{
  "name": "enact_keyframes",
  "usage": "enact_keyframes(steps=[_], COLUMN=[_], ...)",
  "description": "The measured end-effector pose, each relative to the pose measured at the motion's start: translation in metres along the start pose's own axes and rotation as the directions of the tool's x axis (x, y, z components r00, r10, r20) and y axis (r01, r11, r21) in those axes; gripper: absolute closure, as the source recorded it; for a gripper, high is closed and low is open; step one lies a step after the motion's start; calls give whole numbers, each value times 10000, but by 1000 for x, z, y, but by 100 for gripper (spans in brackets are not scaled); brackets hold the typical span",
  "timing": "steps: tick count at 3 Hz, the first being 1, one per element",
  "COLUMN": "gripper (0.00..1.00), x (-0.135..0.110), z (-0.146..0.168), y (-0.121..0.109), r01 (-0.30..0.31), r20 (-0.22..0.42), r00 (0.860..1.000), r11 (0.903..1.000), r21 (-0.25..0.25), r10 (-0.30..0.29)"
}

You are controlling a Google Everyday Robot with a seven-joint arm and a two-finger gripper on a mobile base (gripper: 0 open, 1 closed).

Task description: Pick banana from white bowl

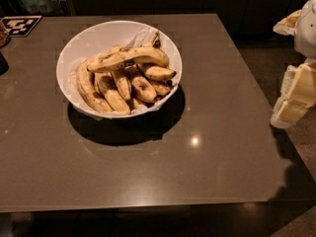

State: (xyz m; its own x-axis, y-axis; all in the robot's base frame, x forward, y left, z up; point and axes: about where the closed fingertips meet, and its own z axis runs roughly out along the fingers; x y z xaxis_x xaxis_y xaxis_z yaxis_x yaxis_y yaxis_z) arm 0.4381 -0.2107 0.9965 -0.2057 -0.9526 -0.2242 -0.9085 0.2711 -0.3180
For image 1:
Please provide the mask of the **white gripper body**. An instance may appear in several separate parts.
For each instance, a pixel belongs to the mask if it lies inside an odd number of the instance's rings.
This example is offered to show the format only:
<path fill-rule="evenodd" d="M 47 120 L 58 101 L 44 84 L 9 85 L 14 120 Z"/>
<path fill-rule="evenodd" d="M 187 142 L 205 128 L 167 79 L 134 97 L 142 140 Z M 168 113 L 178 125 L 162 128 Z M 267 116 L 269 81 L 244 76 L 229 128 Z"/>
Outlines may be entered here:
<path fill-rule="evenodd" d="M 316 0 L 301 9 L 294 31 L 295 50 L 305 57 L 316 57 Z"/>

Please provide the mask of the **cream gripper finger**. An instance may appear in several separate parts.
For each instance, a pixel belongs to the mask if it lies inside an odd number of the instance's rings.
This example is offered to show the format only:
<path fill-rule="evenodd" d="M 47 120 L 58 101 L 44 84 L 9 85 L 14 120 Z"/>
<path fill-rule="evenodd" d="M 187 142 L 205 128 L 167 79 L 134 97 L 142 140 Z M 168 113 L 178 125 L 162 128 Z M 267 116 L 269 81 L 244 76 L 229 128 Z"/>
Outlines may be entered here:
<path fill-rule="evenodd" d="M 298 20 L 298 17 L 300 16 L 300 13 L 301 11 L 297 10 L 288 15 L 286 18 L 277 22 L 273 27 L 273 31 L 283 36 L 293 36 L 295 25 Z"/>
<path fill-rule="evenodd" d="M 287 129 L 301 120 L 316 104 L 316 61 L 307 59 L 298 67 L 288 65 L 283 75 L 271 125 Z"/>

